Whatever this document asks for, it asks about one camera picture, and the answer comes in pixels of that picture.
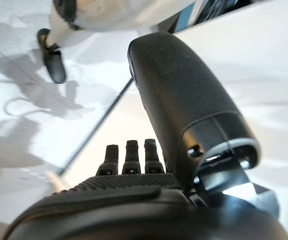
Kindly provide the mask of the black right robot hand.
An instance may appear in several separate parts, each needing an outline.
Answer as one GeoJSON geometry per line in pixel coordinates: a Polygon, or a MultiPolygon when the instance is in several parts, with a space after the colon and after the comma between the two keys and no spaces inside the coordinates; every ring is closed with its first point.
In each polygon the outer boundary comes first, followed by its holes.
{"type": "Polygon", "coordinates": [[[43,198],[6,240],[286,240],[273,191],[246,171],[260,149],[211,70],[184,42],[152,33],[128,48],[133,80],[156,139],[108,145],[94,177],[43,198]]]}

